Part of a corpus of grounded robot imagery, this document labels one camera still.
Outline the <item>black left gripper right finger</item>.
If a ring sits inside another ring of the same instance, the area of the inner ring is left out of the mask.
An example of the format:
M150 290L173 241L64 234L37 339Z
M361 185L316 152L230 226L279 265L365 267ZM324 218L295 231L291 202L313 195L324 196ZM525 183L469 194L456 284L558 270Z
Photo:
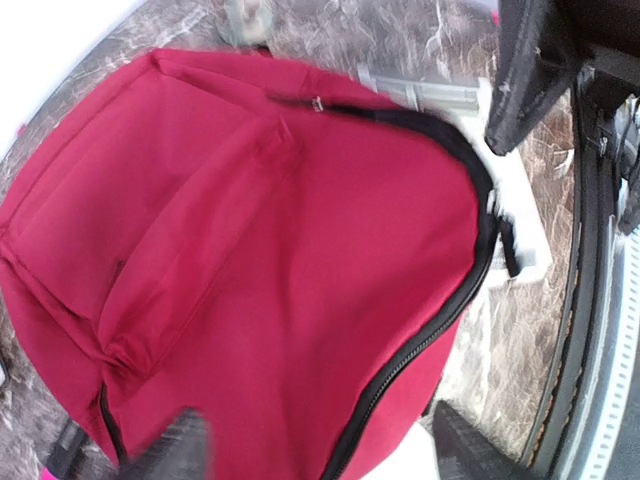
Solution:
M524 479L525 471L444 400L434 410L433 438L445 479Z

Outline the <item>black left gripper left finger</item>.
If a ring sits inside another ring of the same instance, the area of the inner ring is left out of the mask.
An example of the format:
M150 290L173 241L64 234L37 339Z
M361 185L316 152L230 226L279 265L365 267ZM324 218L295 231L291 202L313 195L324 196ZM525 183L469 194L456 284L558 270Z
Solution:
M119 462L112 479L205 479L210 427L196 410L184 409L136 458L130 459L110 412L107 431Z

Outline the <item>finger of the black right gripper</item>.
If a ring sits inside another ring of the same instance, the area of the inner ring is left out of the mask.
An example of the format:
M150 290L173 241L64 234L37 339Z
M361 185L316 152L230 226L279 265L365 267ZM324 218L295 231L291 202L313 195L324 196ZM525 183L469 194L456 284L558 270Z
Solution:
M588 62L586 1L501 1L499 61L485 141L497 155L517 147Z

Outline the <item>grey black and white magazine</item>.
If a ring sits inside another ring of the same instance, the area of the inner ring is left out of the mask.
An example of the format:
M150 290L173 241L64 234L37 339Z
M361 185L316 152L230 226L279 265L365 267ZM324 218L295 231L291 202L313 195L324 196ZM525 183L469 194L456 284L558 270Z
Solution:
M515 257L521 267L514 282L541 281L552 255L521 156L516 150L498 156L484 140L492 95L489 80L478 77L454 84L408 80L375 73L364 64L357 66L357 77L364 86L396 103L443 114L464 132L494 180L499 211L512 221Z

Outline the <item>red backpack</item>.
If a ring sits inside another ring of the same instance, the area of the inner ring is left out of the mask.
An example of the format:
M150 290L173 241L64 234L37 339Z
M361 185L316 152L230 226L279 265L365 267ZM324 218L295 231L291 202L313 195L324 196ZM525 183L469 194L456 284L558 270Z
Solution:
M512 220L464 134L350 78L157 49L41 143L1 288L56 400L129 466L185 409L210 479L360 479L433 397Z

